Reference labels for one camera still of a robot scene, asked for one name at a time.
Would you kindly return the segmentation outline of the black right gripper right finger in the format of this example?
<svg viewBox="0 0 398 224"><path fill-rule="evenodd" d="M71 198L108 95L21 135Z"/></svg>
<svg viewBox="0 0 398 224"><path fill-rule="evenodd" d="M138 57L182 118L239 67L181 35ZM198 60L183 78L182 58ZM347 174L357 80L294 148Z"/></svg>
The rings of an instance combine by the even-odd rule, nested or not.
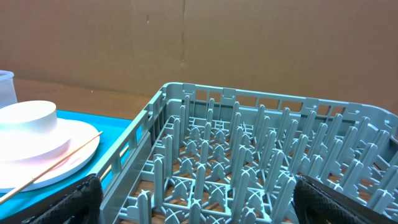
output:
<svg viewBox="0 0 398 224"><path fill-rule="evenodd" d="M307 175L297 176L293 208L299 223L395 223Z"/></svg>

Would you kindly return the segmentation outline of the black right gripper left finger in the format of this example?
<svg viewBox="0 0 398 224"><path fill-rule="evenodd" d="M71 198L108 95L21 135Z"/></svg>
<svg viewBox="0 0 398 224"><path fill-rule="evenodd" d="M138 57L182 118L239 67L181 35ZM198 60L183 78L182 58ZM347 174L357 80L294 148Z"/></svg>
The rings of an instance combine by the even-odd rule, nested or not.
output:
<svg viewBox="0 0 398 224"><path fill-rule="evenodd" d="M26 218L23 224L97 224L100 218L100 205L103 189L100 178L90 174L87 180L77 185L59 202L49 206L39 215Z"/></svg>

